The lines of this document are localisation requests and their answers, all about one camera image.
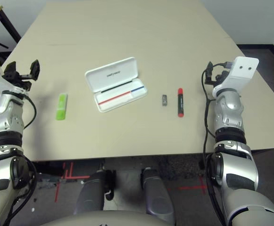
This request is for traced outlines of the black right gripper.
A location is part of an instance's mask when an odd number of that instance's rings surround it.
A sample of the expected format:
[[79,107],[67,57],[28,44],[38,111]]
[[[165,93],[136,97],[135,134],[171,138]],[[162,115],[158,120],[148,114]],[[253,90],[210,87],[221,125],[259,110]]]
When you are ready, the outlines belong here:
[[[209,61],[206,69],[205,69],[205,84],[214,84],[214,81],[212,80],[212,71],[213,71],[213,64],[211,61]],[[218,74],[216,76],[216,83],[223,83],[224,80],[227,78],[229,72],[228,71],[222,71],[221,74]]]

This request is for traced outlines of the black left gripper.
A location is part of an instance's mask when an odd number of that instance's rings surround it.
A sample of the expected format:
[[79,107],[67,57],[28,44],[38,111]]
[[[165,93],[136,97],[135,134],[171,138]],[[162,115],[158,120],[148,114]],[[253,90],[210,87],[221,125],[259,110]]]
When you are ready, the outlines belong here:
[[30,91],[32,83],[29,80],[36,81],[40,73],[40,64],[36,59],[32,62],[30,67],[30,74],[20,75],[16,71],[16,61],[9,63],[4,71],[4,79],[13,84],[14,86],[23,88]]

